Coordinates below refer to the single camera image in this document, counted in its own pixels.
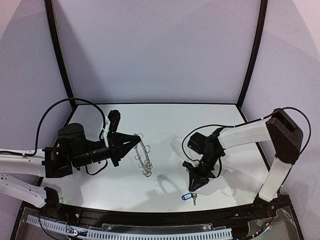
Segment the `metal ring disc with keyrings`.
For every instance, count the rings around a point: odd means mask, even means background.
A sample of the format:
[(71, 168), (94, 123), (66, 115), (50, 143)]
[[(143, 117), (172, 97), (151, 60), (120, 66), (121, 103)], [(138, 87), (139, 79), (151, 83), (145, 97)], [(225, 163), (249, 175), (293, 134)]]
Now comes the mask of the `metal ring disc with keyrings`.
[(149, 157), (151, 147), (144, 144), (144, 135), (142, 133), (135, 133), (134, 136), (140, 138), (140, 141), (133, 147), (135, 150), (134, 158), (138, 161), (138, 167), (141, 168), (141, 173), (148, 178), (152, 175), (153, 169), (153, 164)]

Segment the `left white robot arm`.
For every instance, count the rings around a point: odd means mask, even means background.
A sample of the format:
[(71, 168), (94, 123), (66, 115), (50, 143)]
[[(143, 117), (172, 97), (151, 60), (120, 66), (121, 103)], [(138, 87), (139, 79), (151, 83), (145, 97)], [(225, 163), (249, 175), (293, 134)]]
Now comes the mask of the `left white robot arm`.
[(11, 177), (11, 174), (33, 175), (43, 178), (63, 178), (73, 169), (111, 160), (113, 166), (141, 141), (140, 136), (117, 132), (115, 127), (104, 132), (104, 138), (91, 141), (84, 127), (71, 123), (58, 131), (58, 145), (37, 150), (36, 154), (8, 150), (0, 152), (0, 191), (39, 209), (61, 208), (58, 192), (51, 187), (37, 187)]

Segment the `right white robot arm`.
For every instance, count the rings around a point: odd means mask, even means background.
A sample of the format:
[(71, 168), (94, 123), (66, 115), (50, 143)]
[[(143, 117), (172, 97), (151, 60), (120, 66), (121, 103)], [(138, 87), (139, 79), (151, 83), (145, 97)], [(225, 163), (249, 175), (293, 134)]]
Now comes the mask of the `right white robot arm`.
[(302, 146), (303, 131), (284, 108), (277, 108), (270, 115), (251, 122), (235, 126), (217, 125), (216, 130), (208, 136), (192, 131), (187, 138), (187, 146), (201, 155), (201, 159), (188, 159), (182, 164), (189, 173), (190, 192), (216, 178), (213, 170), (216, 162), (225, 156), (225, 150), (271, 141), (275, 150), (274, 160), (257, 194), (266, 202), (276, 198), (278, 190), (305, 149)]

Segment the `blue tag key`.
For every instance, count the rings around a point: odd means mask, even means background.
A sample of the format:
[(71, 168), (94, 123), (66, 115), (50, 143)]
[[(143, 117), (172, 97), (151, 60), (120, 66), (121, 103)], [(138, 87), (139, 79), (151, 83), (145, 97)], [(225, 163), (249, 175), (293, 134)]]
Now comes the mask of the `blue tag key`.
[(186, 193), (186, 194), (182, 195), (182, 196), (181, 196), (181, 199), (182, 199), (183, 201), (192, 200), (193, 205), (196, 206), (196, 204), (197, 204), (197, 197), (198, 197), (198, 195), (197, 195), (196, 193), (189, 192), (189, 193)]

